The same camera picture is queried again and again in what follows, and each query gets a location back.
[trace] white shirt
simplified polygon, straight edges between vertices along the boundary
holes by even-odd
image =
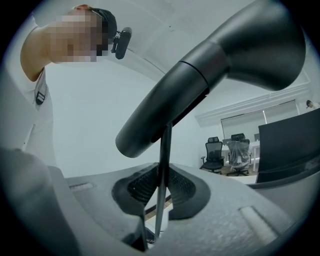
[[[317,109],[320,108],[320,104],[319,103],[312,102],[312,105],[313,105],[313,107],[312,107],[313,110],[317,110]]]
[[[57,166],[53,147],[53,107],[52,100],[47,89],[47,94],[42,105],[36,104],[35,89],[39,81],[29,80],[21,67],[20,53],[22,46],[29,35],[38,25],[35,18],[30,15],[18,29],[6,50],[3,61],[9,75],[19,88],[27,101],[36,109],[38,116],[29,137],[25,139],[25,152],[40,158],[48,166]]]

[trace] black monitor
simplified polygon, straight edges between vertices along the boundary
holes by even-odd
[[[225,146],[227,146],[227,145],[228,145],[228,142],[230,142],[230,141],[231,141],[230,138],[223,139],[223,140],[222,140],[222,144],[225,145]]]
[[[319,169],[320,109],[259,126],[257,183]]]
[[[256,141],[260,141],[260,133],[256,133],[255,135],[254,135],[254,141],[256,142]]]

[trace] office chair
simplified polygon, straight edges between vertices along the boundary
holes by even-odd
[[[232,141],[241,141],[241,140],[245,140],[246,139],[246,136],[244,133],[239,133],[239,134],[233,134],[231,135],[231,140]]]
[[[208,142],[219,142],[219,138],[218,137],[210,137],[208,138]]]
[[[219,170],[224,166],[224,156],[221,156],[222,153],[222,142],[207,142],[205,144],[206,148],[206,162],[205,157],[201,157],[203,161],[203,165],[200,167],[200,169],[207,169],[211,170],[215,174],[222,174]]]
[[[231,169],[234,169],[234,171],[228,173],[227,176],[230,174],[248,176],[251,161],[249,144],[250,140],[248,139],[242,139],[240,141],[232,140],[228,143],[230,150],[229,164],[231,165]]]

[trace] person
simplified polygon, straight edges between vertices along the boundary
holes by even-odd
[[[45,67],[51,63],[94,62],[108,52],[117,34],[115,16],[87,4],[73,7],[61,19],[39,27],[29,15],[3,58],[15,86],[37,111],[24,151],[48,166],[57,166],[53,147],[53,106]]]
[[[313,110],[317,110],[320,108],[320,104],[317,102],[312,102],[311,100],[306,101],[306,108],[311,108]]]

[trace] desk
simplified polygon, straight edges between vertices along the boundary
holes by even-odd
[[[232,178],[238,182],[243,184],[255,184],[257,180],[257,175],[250,176],[228,176],[228,178]]]
[[[256,158],[257,158],[257,148],[260,148],[260,141],[250,142],[249,151],[253,150],[253,171],[256,171]],[[225,161],[227,161],[227,152],[229,152],[229,148],[227,145],[222,146],[221,153],[225,155]]]

